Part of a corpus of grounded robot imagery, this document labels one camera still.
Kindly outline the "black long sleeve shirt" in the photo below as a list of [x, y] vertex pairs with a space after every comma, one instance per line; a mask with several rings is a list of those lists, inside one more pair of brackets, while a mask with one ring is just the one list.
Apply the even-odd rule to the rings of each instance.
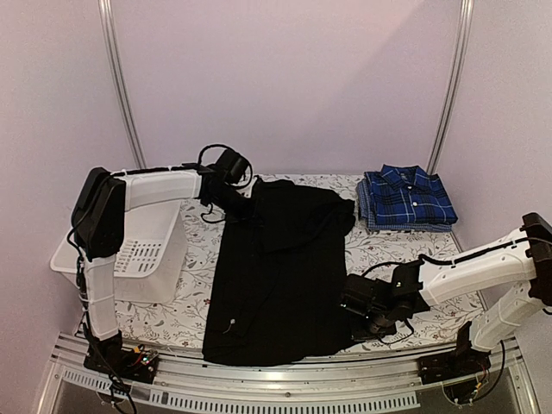
[[290, 180], [258, 180], [252, 216], [227, 222], [202, 354], [234, 367], [272, 367], [353, 346], [340, 305], [354, 201]]

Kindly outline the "blue checked folded shirt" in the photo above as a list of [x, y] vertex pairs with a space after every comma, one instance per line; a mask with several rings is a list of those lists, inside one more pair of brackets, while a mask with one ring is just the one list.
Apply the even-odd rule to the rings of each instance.
[[450, 224], [407, 223], [407, 224], [377, 224], [373, 208], [370, 204], [368, 184], [365, 179], [357, 184], [359, 217], [366, 221], [369, 231], [424, 231], [432, 233], [448, 233], [452, 231]]

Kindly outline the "blue plaid folded shirt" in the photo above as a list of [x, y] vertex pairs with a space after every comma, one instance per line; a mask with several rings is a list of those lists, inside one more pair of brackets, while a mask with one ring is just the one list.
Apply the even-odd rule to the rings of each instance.
[[420, 166], [384, 165], [366, 172], [367, 192], [379, 225], [453, 225], [458, 216], [436, 174]]

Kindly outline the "aluminium frame post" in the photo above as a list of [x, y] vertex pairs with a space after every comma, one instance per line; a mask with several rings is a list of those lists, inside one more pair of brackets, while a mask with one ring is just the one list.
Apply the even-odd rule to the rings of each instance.
[[122, 124], [135, 165], [142, 169], [147, 166], [147, 162], [137, 133], [129, 92], [124, 78], [112, 2], [110, 0], [98, 0], [97, 4], [116, 100], [122, 116]]
[[435, 174], [445, 146], [449, 124], [455, 108], [455, 101], [461, 85], [461, 75], [465, 65], [469, 45], [471, 26], [474, 15], [474, 0], [462, 0], [455, 38], [455, 47], [448, 76], [448, 85], [442, 105], [441, 115], [436, 129], [426, 172]]

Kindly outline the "left aluminium frame post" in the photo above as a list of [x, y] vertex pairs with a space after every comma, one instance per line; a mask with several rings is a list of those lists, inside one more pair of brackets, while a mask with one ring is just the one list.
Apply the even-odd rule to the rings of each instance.
[[129, 92], [124, 78], [112, 2], [110, 0], [98, 0], [97, 4], [116, 100], [122, 116], [122, 124], [135, 165], [142, 169], [147, 166], [147, 162], [137, 133]]

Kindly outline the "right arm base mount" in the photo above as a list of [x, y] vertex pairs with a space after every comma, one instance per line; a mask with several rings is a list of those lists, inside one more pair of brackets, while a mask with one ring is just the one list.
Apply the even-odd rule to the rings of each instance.
[[457, 343], [451, 351], [417, 359], [417, 375], [424, 385], [482, 373], [490, 367], [490, 352], [476, 350], [470, 342]]

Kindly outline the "floral patterned table cloth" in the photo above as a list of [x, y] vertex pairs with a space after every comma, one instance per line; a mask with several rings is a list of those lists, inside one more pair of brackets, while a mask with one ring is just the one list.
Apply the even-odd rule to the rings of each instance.
[[[215, 208], [202, 219], [205, 208], [197, 200], [181, 204], [180, 223], [184, 225], [188, 250], [172, 296], [165, 302], [115, 302], [116, 320], [124, 339], [155, 344], [171, 351], [187, 348], [199, 353], [213, 303], [212, 286], [220, 242], [223, 236], [222, 212]], [[348, 272], [362, 273], [374, 267], [372, 278], [390, 280], [392, 262], [415, 260], [420, 254], [446, 259], [458, 248], [450, 233], [380, 231], [367, 229], [357, 220], [345, 238]], [[452, 298], [411, 320], [411, 334], [403, 323], [398, 333], [382, 342], [370, 341], [346, 350], [346, 355], [434, 346], [455, 341], [457, 330], [484, 310], [476, 292]]]

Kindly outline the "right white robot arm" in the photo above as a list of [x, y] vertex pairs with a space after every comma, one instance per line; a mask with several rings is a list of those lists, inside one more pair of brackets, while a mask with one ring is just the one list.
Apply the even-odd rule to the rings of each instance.
[[458, 332], [456, 350], [445, 364], [452, 375], [463, 376], [478, 364], [480, 354], [551, 305], [551, 226], [537, 213], [522, 220], [520, 228], [464, 254], [445, 260], [421, 254], [414, 261], [396, 262], [389, 282], [350, 274], [341, 305], [363, 318], [364, 329], [378, 337], [397, 321], [451, 298], [510, 284], [495, 305]]

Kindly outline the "right aluminium frame post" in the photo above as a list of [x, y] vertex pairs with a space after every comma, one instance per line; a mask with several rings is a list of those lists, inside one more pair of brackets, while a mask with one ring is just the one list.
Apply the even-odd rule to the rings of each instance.
[[474, 15], [474, 0], [462, 0], [455, 38], [455, 47], [448, 76], [448, 85], [442, 105], [441, 115], [436, 129], [426, 172], [435, 174], [445, 146], [449, 124], [455, 108], [455, 101], [461, 85], [461, 75], [465, 65], [469, 45], [471, 26]]

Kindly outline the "aluminium front rail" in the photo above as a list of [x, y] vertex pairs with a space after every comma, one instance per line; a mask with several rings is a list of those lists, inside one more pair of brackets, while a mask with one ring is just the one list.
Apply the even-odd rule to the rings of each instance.
[[131, 385], [131, 400], [107, 376], [84, 367], [86, 341], [62, 334], [47, 364], [39, 413], [541, 413], [517, 342], [492, 353], [477, 401], [453, 403], [446, 385], [425, 385], [417, 358], [433, 347], [346, 353], [279, 367], [225, 367], [184, 348], [160, 351], [152, 384]]

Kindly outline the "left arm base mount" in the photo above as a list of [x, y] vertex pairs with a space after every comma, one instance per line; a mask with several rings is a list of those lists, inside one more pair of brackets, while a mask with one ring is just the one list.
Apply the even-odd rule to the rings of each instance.
[[91, 371], [145, 384], [153, 384], [158, 365], [157, 351], [142, 347], [130, 350], [117, 345], [107, 348], [90, 346], [84, 361], [84, 367]]

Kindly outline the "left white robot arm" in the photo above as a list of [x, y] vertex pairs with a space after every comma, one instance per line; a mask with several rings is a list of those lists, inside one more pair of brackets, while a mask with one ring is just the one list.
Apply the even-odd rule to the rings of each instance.
[[126, 352], [113, 342], [120, 335], [115, 311], [116, 256], [123, 245], [126, 215], [138, 208], [196, 199], [218, 207], [224, 215], [243, 220], [253, 213], [253, 202], [241, 191], [251, 185], [254, 169], [249, 160], [227, 145], [205, 166], [200, 160], [110, 172], [90, 170], [71, 216], [67, 242], [76, 250], [76, 280], [85, 312], [85, 326], [95, 349], [96, 362], [110, 374], [128, 367]]

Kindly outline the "white plastic basket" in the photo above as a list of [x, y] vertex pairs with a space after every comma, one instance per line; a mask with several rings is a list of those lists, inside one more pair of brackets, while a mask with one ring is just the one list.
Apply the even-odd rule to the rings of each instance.
[[188, 243], [180, 201], [150, 204], [125, 215], [116, 257], [115, 300], [146, 304], [173, 301]]

